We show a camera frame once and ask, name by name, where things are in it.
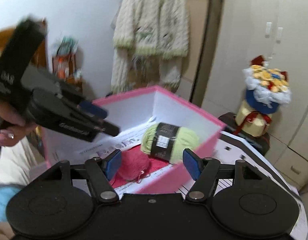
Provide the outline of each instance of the red yarn ball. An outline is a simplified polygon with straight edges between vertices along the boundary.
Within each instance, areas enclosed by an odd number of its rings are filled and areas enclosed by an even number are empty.
[[[134,148],[121,153],[121,167],[118,174],[125,180],[134,180],[146,171],[150,160],[139,148]]]

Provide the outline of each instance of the blue gripper pad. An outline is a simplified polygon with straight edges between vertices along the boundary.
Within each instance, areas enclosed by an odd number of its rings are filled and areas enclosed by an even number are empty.
[[[185,149],[183,151],[183,163],[192,179],[197,180],[204,169],[202,159],[190,149]]]
[[[105,170],[103,171],[108,181],[110,181],[121,166],[121,151],[115,150],[108,155],[104,161],[106,162]]]
[[[93,105],[89,101],[81,101],[79,106],[86,112],[95,115],[98,118],[105,119],[108,116],[108,113],[103,108]]]

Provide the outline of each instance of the pink box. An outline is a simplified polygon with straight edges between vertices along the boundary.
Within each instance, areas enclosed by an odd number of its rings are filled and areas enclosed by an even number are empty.
[[[93,143],[88,143],[44,129],[43,142],[47,167],[62,159],[69,160],[71,164],[78,164],[93,156],[105,157],[115,148],[119,140],[128,140],[131,143],[122,150],[132,148],[140,144],[144,131],[158,122],[187,127],[195,131],[201,142],[194,150],[195,153],[201,158],[209,157],[224,127],[224,123],[211,114],[159,86],[97,99],[93,103],[108,110],[106,120],[121,128],[120,135],[113,138],[99,134]],[[172,193],[189,180],[189,173],[183,163],[180,163],[173,165],[150,183],[144,184],[135,193]]]

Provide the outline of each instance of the white door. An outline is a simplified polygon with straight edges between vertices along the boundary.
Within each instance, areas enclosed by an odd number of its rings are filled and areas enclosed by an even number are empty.
[[[214,115],[238,110],[245,89],[242,69],[247,68],[254,57],[271,54],[274,40],[266,38],[266,25],[272,22],[275,29],[277,17],[278,0],[224,1],[203,109]]]
[[[308,0],[280,0],[278,26],[282,39],[269,66],[288,71],[292,102],[273,115],[269,133],[288,144],[308,107]]]

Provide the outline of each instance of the green yarn ball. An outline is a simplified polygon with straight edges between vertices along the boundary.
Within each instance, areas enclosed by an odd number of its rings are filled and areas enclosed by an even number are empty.
[[[149,127],[143,135],[140,150],[145,154],[151,154],[152,144],[158,123]],[[196,133],[186,127],[180,127],[176,134],[170,163],[179,163],[183,159],[183,151],[186,148],[193,150],[199,146],[199,138]]]

